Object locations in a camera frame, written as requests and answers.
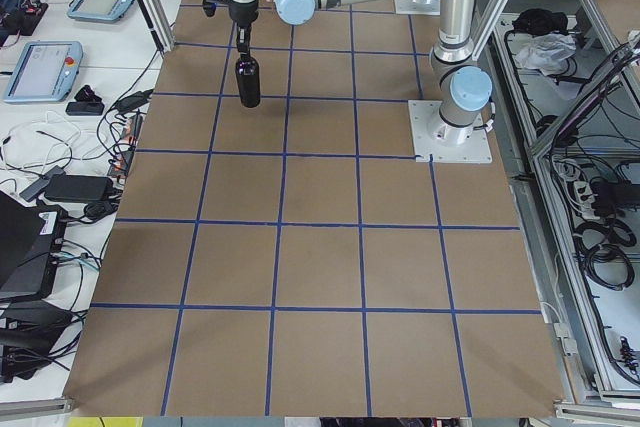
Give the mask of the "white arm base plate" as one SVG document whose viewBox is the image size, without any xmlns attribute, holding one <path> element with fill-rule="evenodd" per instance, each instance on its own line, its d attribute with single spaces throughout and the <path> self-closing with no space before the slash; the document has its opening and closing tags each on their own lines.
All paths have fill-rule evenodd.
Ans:
<svg viewBox="0 0 640 427">
<path fill-rule="evenodd" d="M 440 0 L 394 0 L 395 13 L 404 15 L 440 15 Z"/>
<path fill-rule="evenodd" d="M 480 114 L 466 127 L 453 127 L 440 116 L 441 101 L 408 102 L 414 158 L 417 162 L 490 164 L 487 128 Z"/>
</svg>

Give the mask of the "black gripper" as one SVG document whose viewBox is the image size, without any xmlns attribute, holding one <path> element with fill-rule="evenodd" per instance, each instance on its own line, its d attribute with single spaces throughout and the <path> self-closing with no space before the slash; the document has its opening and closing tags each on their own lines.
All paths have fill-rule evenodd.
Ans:
<svg viewBox="0 0 640 427">
<path fill-rule="evenodd" d="M 236 23 L 236 48 L 240 54 L 250 53 L 250 26 L 258 18 L 259 1 L 249 3 L 230 1 L 229 15 Z"/>
</svg>

